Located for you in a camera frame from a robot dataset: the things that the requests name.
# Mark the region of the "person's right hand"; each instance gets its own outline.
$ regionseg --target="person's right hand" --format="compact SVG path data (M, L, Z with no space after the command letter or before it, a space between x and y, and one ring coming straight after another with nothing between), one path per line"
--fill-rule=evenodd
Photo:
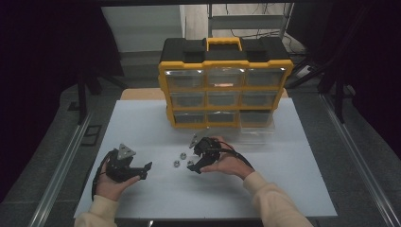
M225 144L224 139L221 136L214 136L212 138L218 139L221 143L222 148L232 149ZM222 172L229 175L236 175L237 177L244 180L248 175L254 172L254 169L247 166L244 162L236 158L233 154L222 153L218 162L205 166L200 169L201 172Z

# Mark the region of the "black fabric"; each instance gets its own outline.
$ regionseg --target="black fabric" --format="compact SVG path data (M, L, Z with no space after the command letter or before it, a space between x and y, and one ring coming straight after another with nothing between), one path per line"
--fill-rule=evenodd
M61 92L96 68L122 76L101 8L2 1L0 200L43 139Z
M341 68L353 103L401 159L401 3L376 1Z

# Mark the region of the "beige sleeve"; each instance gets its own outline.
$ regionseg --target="beige sleeve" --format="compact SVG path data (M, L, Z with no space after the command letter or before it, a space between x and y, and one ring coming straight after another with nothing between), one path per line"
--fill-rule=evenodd
M80 214L75 220L75 227L116 227L114 223L118 202L104 197L94 196L94 202L88 212Z
M259 212L264 226L312 226L287 193L275 183L268 183L258 172L245 178L244 187L253 196L253 207Z

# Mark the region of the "white wall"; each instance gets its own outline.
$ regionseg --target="white wall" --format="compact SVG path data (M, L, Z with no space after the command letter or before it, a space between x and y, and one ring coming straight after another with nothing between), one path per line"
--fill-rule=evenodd
M102 10L119 52L161 51L166 38L183 36L180 6L106 7Z

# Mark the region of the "person's left hand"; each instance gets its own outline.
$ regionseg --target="person's left hand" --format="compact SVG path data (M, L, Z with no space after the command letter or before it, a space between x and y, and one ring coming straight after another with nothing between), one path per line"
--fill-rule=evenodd
M96 186L96 195L107 198L112 201L118 201L123 191L141 180L139 176L129 178L123 183L117 183L106 175L106 166L108 162L104 162L101 168L101 174Z

